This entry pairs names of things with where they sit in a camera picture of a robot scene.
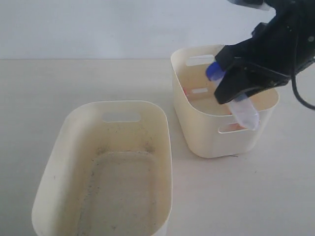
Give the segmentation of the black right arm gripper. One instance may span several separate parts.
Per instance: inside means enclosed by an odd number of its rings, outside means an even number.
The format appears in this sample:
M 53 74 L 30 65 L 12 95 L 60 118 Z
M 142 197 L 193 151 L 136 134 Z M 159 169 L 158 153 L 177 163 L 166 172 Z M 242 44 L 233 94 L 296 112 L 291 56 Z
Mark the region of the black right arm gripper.
M 258 24 L 252 38 L 225 45 L 215 56 L 213 71 L 223 75 L 214 95 L 226 104 L 245 94 L 284 86 L 315 56 L 315 2 L 313 0 L 252 0 L 276 15 Z

